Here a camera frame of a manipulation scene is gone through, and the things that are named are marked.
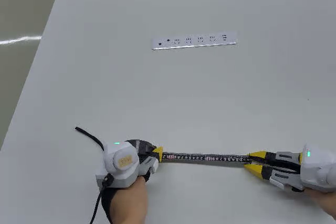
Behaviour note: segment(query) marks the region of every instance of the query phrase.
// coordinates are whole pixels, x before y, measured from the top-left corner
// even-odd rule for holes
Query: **floor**
[[[0,148],[53,3],[0,0]]]

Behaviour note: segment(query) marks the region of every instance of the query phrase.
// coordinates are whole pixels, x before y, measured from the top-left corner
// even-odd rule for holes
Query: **hand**
[[[113,224],[143,224],[147,207],[145,179],[138,177],[129,188],[116,192],[110,205],[111,220]]]
[[[306,188],[304,192],[336,220],[336,193],[322,193],[309,188]]]

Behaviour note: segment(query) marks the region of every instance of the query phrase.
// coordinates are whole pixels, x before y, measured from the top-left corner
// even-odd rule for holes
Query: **yellow label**
[[[132,155],[128,155],[126,157],[122,157],[118,160],[119,168],[123,168],[125,166],[128,166],[132,164]]]

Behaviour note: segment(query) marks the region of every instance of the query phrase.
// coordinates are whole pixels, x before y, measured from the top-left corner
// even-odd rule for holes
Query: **white table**
[[[336,151],[336,0],[56,0],[0,154],[1,223],[88,223],[104,141]],[[239,43],[151,50],[169,35]],[[147,223],[334,223],[243,169],[162,164]],[[107,223],[99,209],[96,223]]]

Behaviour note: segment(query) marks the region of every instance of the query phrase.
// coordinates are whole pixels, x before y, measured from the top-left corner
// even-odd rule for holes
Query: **power strip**
[[[176,37],[166,37],[154,39],[152,49],[172,49],[186,47],[208,47],[237,44],[237,34],[235,32],[222,32],[206,35],[184,35]]]

